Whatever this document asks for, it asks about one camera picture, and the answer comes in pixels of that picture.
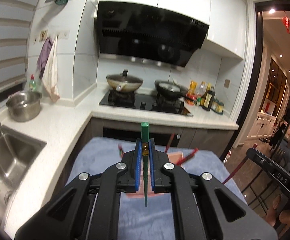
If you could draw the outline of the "right hand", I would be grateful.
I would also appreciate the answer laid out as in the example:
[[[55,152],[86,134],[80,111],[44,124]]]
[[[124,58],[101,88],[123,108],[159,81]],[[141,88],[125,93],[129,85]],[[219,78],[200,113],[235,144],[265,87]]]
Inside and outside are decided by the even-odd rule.
[[[284,204],[287,202],[288,198],[284,194],[281,193],[278,195],[273,200],[272,205],[268,209],[266,217],[264,218],[264,220],[272,227],[275,226],[277,220],[283,225],[278,234],[279,238],[281,238],[290,228],[290,210],[282,210]]]

